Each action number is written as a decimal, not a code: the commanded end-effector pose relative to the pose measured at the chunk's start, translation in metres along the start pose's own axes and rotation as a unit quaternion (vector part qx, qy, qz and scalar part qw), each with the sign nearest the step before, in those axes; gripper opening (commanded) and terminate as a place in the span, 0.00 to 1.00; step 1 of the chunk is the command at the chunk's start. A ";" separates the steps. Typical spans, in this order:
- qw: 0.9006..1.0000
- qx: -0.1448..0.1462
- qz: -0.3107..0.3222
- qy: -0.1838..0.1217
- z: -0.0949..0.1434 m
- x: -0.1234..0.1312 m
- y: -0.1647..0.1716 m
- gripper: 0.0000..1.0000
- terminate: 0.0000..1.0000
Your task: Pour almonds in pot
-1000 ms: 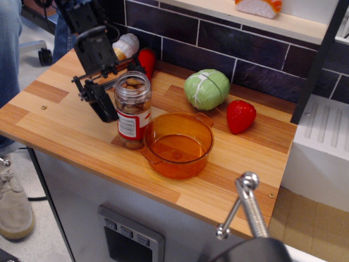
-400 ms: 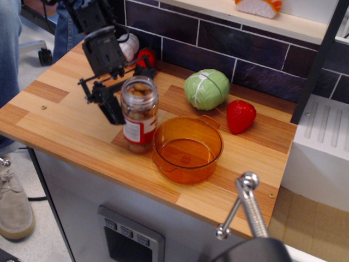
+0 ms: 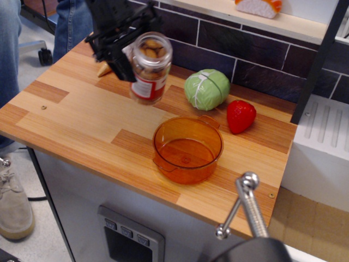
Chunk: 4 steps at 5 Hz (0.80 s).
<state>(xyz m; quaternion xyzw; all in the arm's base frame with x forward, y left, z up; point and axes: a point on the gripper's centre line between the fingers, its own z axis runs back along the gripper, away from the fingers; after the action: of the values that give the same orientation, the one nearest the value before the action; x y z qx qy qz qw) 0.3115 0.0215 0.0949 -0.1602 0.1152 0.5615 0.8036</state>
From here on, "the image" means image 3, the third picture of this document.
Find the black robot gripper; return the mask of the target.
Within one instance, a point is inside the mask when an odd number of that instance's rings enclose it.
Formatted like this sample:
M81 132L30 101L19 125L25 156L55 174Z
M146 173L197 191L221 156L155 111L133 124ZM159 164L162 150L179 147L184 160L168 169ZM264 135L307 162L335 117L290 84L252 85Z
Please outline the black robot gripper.
M136 9L129 1L87 1L94 31L86 37L98 62L106 62L122 81L136 82L129 60L134 40L148 32L161 33L163 20L148 1Z

